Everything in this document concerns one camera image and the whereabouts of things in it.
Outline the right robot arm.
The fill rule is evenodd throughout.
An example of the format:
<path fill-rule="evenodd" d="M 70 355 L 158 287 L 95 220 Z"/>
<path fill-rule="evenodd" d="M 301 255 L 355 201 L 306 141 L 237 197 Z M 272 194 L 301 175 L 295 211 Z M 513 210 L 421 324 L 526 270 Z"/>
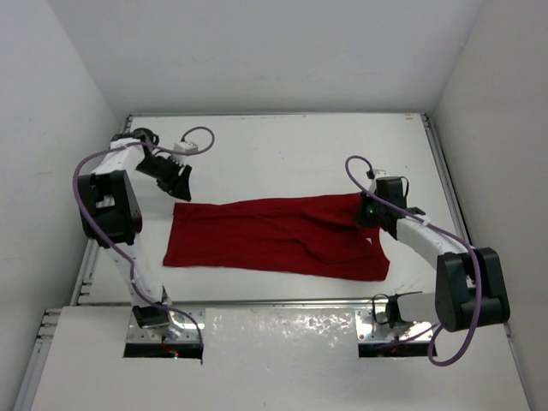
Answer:
<path fill-rule="evenodd" d="M 447 331 L 467 330 L 475 310 L 478 327 L 509 320 L 509 299 L 495 250 L 467 248 L 460 238 L 433 228 L 420 208 L 407 206 L 402 177 L 376 177 L 371 188 L 370 194 L 360 194 L 355 222 L 383 230 L 435 269 L 435 312 Z"/>

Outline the red t shirt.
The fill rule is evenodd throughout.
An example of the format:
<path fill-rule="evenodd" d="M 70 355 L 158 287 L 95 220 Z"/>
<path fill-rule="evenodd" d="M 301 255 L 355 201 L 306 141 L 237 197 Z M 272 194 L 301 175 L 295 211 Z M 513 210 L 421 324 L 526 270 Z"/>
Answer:
<path fill-rule="evenodd" d="M 358 194 L 177 203 L 163 263 L 382 282 L 390 261 L 379 229 L 354 221 Z"/>

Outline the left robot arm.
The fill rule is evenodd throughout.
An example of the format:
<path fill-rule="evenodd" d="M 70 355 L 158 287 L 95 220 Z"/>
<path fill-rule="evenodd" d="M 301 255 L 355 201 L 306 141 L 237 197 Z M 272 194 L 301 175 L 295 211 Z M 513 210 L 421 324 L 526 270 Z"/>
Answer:
<path fill-rule="evenodd" d="M 177 200 L 191 199 L 192 172 L 180 153 L 159 147 L 148 128 L 116 134 L 101 163 L 90 173 L 76 171 L 73 190 L 86 236 L 95 240 L 115 262 L 129 293 L 137 325 L 162 340 L 176 340 L 190 323 L 171 307 L 163 284 L 150 268 L 140 241 L 144 218 L 130 177 L 140 172 Z"/>

